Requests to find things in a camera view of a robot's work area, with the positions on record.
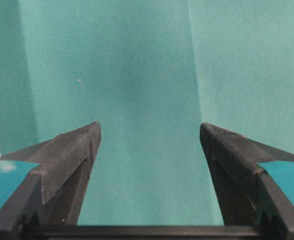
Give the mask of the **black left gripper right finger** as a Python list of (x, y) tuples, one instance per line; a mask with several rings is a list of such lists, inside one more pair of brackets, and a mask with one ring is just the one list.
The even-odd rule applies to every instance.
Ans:
[(200, 143), (225, 225), (294, 233), (294, 203), (261, 164), (294, 166), (294, 154), (202, 123)]

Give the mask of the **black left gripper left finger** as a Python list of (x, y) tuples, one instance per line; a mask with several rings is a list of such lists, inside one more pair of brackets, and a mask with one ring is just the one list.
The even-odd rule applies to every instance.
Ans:
[(0, 233), (75, 224), (100, 143), (95, 121), (0, 157)]

